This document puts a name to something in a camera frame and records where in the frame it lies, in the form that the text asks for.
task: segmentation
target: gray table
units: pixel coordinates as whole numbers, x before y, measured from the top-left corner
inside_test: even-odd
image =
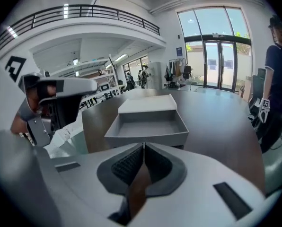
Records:
[[[246,113],[247,103],[235,94],[134,89],[82,112],[89,153],[109,149],[104,135],[128,98],[171,94],[189,129],[184,150],[212,157],[252,182],[264,193],[262,152]]]

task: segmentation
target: glass door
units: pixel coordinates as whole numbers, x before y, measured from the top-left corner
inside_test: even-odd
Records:
[[[233,43],[221,43],[222,54],[221,54],[221,78],[220,78],[220,88],[221,90],[232,90],[233,81],[235,75],[234,66],[234,44]]]
[[[206,78],[204,83],[206,87],[219,88],[220,84],[220,56],[219,43],[204,42],[205,45],[205,65]]]
[[[204,42],[205,76],[204,86],[214,89],[233,91],[237,76],[234,43]]]

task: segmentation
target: door frame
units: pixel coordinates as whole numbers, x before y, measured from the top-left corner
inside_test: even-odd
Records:
[[[218,66],[218,83],[217,86],[209,86],[207,85],[207,70],[208,70],[208,59],[207,59],[207,51],[206,51],[206,43],[214,43],[217,44],[218,48],[218,60],[219,60],[219,66]],[[222,87],[223,82],[223,72],[224,72],[224,59],[223,59],[223,49],[222,44],[231,44],[233,46],[233,52],[234,52],[234,75],[233,75],[233,81],[232,81],[232,87],[231,88],[224,88]],[[213,88],[223,91],[229,91],[229,92],[235,92],[236,83],[237,83],[237,75],[238,75],[238,53],[237,53],[237,47],[236,43],[232,41],[218,41],[218,40],[205,40],[203,41],[203,52],[204,52],[204,83],[203,87],[206,88]]]

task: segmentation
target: white box lid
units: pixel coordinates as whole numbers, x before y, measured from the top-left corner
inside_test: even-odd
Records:
[[[149,96],[137,99],[127,99],[119,108],[119,114],[143,113],[177,110],[177,104],[169,95]]]

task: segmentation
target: cap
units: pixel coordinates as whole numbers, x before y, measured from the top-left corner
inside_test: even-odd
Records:
[[[277,15],[273,15],[270,19],[269,19],[270,25],[268,26],[269,28],[272,27],[282,27],[282,21],[280,20],[280,18]]]

